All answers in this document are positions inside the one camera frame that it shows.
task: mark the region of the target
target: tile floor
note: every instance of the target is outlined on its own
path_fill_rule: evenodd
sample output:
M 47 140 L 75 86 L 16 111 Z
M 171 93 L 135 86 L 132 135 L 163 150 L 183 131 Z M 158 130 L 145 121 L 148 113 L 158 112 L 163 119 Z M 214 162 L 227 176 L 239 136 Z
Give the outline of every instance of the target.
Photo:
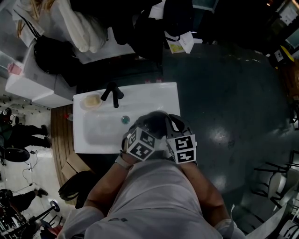
M 34 115 L 26 116 L 26 125 L 35 125 L 40 127 L 41 125 L 47 125 L 48 130 L 50 132 L 50 111 L 43 112 Z M 46 218 L 46 221 L 50 221 L 56 214 L 58 217 L 54 220 L 56 224 L 58 223 L 60 216 L 67 218 L 71 209 L 74 208 L 72 205 L 68 205 L 59 197 L 58 190 L 60 188 L 56 169 L 53 160 L 53 152 L 52 149 L 37 147 L 37 146 L 29 146 L 26 148 L 29 152 L 31 150 L 37 150 L 37 157 L 38 161 L 36 164 L 36 155 L 30 154 L 30 159 L 26 161 L 26 163 L 31 163 L 31 166 L 34 168 L 32 172 L 29 170 L 24 171 L 24 176 L 27 178 L 29 183 L 34 182 L 31 187 L 24 188 L 29 185 L 26 179 L 24 179 L 22 172 L 24 169 L 28 169 L 28 165 L 25 162 L 22 163 L 15 163 L 15 162 L 8 162 L 6 161 L 6 166 L 0 167 L 1 175 L 2 175 L 2 182 L 0 183 L 0 189 L 6 188 L 10 189 L 17 195 L 18 193 L 24 194 L 33 190 L 34 188 L 39 189 L 43 188 L 48 192 L 47 197 L 36 197 L 29 208 L 24 211 L 23 215 L 25 218 L 30 218 L 31 216 L 38 216 L 45 210 L 50 208 L 49 202 L 54 200 L 58 203 L 60 207 L 60 212 L 56 213 L 52 211 Z

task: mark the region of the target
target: sink basin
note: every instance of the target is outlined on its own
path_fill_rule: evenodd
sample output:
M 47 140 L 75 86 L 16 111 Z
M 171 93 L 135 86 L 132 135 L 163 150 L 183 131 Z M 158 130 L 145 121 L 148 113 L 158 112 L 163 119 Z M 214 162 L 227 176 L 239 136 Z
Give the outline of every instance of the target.
M 80 102 L 94 92 L 74 96 L 74 147 L 76 153 L 117 154 L 122 136 L 142 115 L 161 110 L 180 115 L 177 83 L 137 84 L 119 87 L 124 98 L 113 107 L 113 95 L 95 110 L 86 111 Z M 96 91 L 103 94 L 105 90 Z M 123 124 L 123 116 L 129 123 Z

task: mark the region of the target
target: person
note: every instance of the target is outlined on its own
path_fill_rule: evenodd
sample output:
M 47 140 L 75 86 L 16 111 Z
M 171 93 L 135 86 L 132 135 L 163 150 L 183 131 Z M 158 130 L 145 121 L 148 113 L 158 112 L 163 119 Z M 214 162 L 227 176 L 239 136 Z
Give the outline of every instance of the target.
M 33 199 L 38 196 L 47 196 L 48 193 L 40 188 L 39 190 L 34 189 L 33 191 L 30 191 L 25 194 L 20 194 L 13 196 L 13 193 L 11 190 L 7 189 L 1 189 L 0 190 L 0 207 L 2 211 L 0 214 L 3 214 L 3 211 L 5 211 L 5 214 L 7 216 L 14 216 L 15 214 L 18 214 L 18 216 L 22 219 L 24 219 L 23 215 L 21 214 L 22 211 L 26 210 Z
M 38 128 L 33 125 L 14 125 L 10 124 L 8 115 L 0 114 L 0 134 L 4 138 L 4 146 L 13 148 L 25 148 L 29 145 L 41 146 L 50 148 L 51 143 L 49 138 L 48 129 L 45 125 Z M 44 135 L 43 139 L 33 135 Z
M 58 239 L 245 238 L 196 163 L 120 158 L 84 207 L 70 212 Z

